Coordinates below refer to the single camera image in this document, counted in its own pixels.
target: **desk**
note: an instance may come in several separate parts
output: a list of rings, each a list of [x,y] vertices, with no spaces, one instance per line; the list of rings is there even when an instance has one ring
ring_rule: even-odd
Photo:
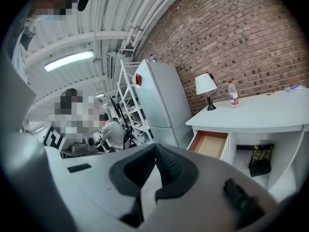
[[[249,175],[250,156],[237,145],[274,143],[271,172],[253,179],[279,202],[301,187],[309,161],[309,89],[262,94],[205,107],[186,122],[194,138],[188,149],[219,158]]]

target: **open drawer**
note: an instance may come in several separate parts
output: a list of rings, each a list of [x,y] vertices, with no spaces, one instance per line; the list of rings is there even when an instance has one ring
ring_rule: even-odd
[[[232,164],[228,156],[228,145],[228,133],[198,130],[188,150]]]

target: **table lamp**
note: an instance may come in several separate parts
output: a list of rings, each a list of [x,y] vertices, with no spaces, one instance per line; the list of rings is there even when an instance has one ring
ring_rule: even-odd
[[[212,74],[202,74],[199,75],[198,77],[195,78],[195,85],[197,88],[197,95],[207,93],[208,97],[208,111],[216,109],[216,107],[212,104],[212,99],[209,96],[208,92],[214,91],[217,89],[217,85],[214,81],[213,75]]]

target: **red magnet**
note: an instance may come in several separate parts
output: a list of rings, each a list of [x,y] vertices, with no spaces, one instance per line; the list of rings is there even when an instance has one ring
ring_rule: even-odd
[[[141,86],[141,76],[139,74],[135,75],[135,83]]]

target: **plastic water bottle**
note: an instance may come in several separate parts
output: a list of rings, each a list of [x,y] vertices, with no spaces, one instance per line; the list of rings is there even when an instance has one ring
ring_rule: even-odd
[[[238,94],[237,89],[232,81],[228,81],[228,93],[230,95],[230,100],[233,107],[236,107],[238,105]]]
[[[150,61],[151,62],[156,62],[156,59],[154,58],[154,56],[152,54],[150,54]]]

